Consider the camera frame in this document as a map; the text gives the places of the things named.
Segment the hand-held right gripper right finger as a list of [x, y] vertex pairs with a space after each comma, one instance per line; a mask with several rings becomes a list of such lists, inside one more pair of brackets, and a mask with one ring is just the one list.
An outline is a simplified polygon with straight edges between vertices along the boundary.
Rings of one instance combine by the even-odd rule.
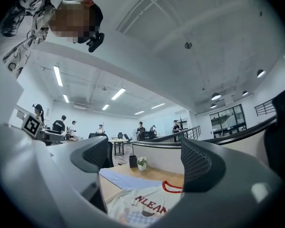
[[256, 157], [209, 142], [181, 143], [181, 200], [156, 228], [267, 228], [283, 182]]

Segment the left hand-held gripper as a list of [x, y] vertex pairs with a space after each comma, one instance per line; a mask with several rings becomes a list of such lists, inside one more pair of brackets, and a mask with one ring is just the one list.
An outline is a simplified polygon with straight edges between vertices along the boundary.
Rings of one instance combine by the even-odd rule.
[[22, 130], [28, 133], [34, 140], [42, 141], [46, 146], [54, 142], [63, 142], [65, 137], [58, 133], [52, 133], [41, 127], [42, 122], [32, 114], [27, 114], [22, 123]]

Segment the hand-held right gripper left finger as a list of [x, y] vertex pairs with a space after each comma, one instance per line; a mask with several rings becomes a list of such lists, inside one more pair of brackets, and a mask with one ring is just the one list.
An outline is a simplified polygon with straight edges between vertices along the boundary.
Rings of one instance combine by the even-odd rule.
[[108, 156], [108, 138], [96, 136], [77, 142], [49, 146], [47, 149], [68, 184], [104, 213], [99, 171]]

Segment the white and blue t-shirt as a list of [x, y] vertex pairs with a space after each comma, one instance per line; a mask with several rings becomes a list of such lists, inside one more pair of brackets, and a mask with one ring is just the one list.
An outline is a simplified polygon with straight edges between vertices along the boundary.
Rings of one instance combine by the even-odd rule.
[[134, 228], [147, 228], [181, 199], [182, 187], [101, 169], [100, 175], [121, 190], [105, 200], [107, 215]]

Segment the black metal balcony railing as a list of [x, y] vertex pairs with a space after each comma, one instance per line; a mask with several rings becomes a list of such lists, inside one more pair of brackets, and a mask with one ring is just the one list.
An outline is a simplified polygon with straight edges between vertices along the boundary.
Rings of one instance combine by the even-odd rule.
[[257, 116], [268, 115], [276, 112], [275, 107], [272, 104], [272, 99], [255, 106], [255, 111]]

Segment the black mesh office chair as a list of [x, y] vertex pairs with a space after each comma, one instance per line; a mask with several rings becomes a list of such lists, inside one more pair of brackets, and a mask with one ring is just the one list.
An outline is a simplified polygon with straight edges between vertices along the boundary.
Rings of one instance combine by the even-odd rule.
[[272, 100], [276, 121], [264, 133], [269, 167], [285, 180], [285, 90]]
[[107, 138], [107, 157], [102, 166], [102, 168], [112, 168], [114, 167], [113, 164], [113, 144], [109, 141], [109, 138], [105, 133], [90, 133], [88, 138], [97, 137], [97, 136], [105, 136]]

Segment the small white table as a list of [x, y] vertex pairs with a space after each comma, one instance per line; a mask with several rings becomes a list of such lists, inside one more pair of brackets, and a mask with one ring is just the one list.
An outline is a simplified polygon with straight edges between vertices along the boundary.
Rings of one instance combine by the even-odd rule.
[[109, 140], [109, 142], [111, 142], [113, 145], [113, 153], [115, 156], [124, 155], [124, 144], [127, 142], [127, 140], [115, 139], [115, 140]]

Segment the short black metal railing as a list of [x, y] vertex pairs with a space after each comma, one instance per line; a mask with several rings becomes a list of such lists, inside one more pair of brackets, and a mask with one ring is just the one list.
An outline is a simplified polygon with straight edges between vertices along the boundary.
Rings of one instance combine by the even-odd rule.
[[198, 140], [201, 135], [200, 126], [196, 126], [194, 128], [186, 129], [182, 132], [179, 132], [178, 136], [176, 137], [177, 141], [181, 141], [182, 139], [193, 139]]

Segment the black framed glass doors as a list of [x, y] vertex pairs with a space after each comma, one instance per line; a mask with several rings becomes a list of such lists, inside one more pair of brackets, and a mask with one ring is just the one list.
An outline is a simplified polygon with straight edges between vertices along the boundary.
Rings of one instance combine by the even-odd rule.
[[247, 129], [242, 105], [210, 115], [213, 137], [221, 138]]

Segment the group of ceiling tube lights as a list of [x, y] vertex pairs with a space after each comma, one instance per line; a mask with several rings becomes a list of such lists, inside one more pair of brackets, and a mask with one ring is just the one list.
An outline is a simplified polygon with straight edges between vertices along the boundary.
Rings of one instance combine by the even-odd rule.
[[139, 116], [167, 104], [163, 97], [98, 68], [53, 67], [62, 100], [74, 108]]

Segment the potted white flower plant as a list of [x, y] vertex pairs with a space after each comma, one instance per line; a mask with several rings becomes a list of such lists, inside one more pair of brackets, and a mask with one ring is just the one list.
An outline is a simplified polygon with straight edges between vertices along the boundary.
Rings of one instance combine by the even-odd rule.
[[147, 158], [146, 157], [139, 157], [137, 159], [137, 166], [139, 171], [144, 171], [147, 168]]

